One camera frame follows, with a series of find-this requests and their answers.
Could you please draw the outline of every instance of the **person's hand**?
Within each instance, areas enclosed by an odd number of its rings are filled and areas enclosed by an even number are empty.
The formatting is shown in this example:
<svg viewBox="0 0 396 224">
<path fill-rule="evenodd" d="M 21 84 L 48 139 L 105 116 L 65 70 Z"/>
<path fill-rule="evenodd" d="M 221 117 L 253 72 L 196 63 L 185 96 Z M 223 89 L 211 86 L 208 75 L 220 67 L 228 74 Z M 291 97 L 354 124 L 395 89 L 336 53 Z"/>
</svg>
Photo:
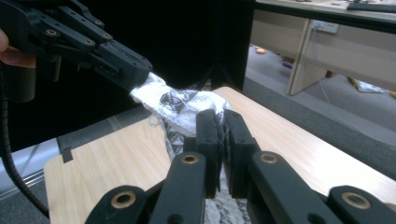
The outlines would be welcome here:
<svg viewBox="0 0 396 224">
<path fill-rule="evenodd" d="M 19 67 L 35 67 L 35 55 L 24 53 L 9 45 L 7 35 L 0 29 L 0 61 Z"/>
</svg>

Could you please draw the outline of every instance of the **light wood tabletop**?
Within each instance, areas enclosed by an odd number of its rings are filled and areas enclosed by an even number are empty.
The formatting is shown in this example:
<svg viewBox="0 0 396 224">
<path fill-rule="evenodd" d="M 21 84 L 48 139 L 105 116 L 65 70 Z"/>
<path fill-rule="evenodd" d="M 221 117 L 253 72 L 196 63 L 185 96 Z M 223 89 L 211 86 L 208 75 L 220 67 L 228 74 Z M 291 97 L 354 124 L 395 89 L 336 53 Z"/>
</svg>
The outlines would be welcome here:
<svg viewBox="0 0 396 224">
<path fill-rule="evenodd" d="M 396 203 L 396 182 L 230 88 L 215 93 L 240 113 L 262 150 L 274 151 L 314 190 L 327 195 L 350 185 Z M 121 185 L 149 189 L 166 177 L 170 161 L 161 127 L 147 119 L 73 149 L 73 159 L 49 161 L 45 180 L 51 223 L 83 223 L 98 201 Z"/>
</svg>

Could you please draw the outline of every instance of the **black cable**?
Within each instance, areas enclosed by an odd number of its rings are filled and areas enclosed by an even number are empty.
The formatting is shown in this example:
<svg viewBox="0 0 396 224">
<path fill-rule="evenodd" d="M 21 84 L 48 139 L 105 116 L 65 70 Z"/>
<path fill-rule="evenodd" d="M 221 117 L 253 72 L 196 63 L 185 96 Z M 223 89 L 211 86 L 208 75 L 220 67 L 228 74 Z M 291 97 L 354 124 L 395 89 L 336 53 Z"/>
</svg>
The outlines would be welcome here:
<svg viewBox="0 0 396 224">
<path fill-rule="evenodd" d="M 18 170 L 15 167 L 12 159 L 12 151 L 8 136 L 8 101 L 4 95 L 4 77 L 3 71 L 0 70 L 0 110 L 1 110 L 1 134 L 0 134 L 0 156 L 3 160 L 4 167 L 14 182 L 15 186 L 22 192 L 22 194 L 47 218 L 50 218 L 49 209 L 46 205 L 40 202 L 33 192 L 27 187 L 21 178 Z"/>
</svg>

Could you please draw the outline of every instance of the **black backdrop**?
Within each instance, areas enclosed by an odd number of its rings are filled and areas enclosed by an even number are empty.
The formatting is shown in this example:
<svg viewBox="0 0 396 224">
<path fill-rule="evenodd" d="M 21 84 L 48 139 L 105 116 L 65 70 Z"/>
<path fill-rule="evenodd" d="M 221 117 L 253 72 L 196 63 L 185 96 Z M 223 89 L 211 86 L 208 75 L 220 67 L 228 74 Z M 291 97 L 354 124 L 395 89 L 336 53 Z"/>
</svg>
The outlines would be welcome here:
<svg viewBox="0 0 396 224">
<path fill-rule="evenodd" d="M 242 89 L 253 8 L 250 1 L 80 0 L 105 30 L 146 57 L 174 88 L 212 78 Z M 128 92 L 63 61 L 60 80 L 37 76 L 35 99 L 9 104 L 13 150 L 73 132 L 136 106 Z"/>
</svg>

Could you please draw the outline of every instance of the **desk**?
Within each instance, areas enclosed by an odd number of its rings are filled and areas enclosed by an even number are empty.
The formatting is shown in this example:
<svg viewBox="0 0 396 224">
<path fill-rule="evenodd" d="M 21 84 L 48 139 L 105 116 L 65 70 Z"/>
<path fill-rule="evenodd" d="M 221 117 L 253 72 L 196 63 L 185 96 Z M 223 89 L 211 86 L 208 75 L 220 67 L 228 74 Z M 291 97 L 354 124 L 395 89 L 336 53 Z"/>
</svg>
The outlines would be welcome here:
<svg viewBox="0 0 396 224">
<path fill-rule="evenodd" d="M 347 2 L 335 0 L 313 0 L 310 3 L 290 0 L 258 2 L 264 6 L 288 8 L 286 11 L 296 9 L 332 15 L 341 24 L 347 24 L 340 25 L 337 34 L 315 33 L 311 30 L 312 21 L 309 19 L 316 17 L 311 17 L 310 14 L 300 15 L 300 18 L 283 15 L 282 12 L 255 11 L 252 43 L 295 59 L 286 90 L 288 94 L 295 94 L 315 83 L 328 70 L 387 90 L 396 90 L 396 44 L 395 35 L 390 34 L 394 32 L 381 30 L 383 26 L 372 29 L 373 27 L 365 27 L 363 24 L 381 21 L 382 25 L 387 24 L 391 28 L 396 23 L 396 14 L 347 11 Z"/>
<path fill-rule="evenodd" d="M 240 113 L 262 150 L 283 156 L 308 185 L 327 195 L 334 186 L 367 190 L 385 203 L 396 203 L 396 182 L 349 157 L 313 134 L 230 88 L 215 91 Z M 142 189 L 163 180 L 169 159 L 159 127 L 142 120 L 72 150 L 44 169 L 52 223 L 83 223 L 110 189 L 136 185 Z"/>
</svg>

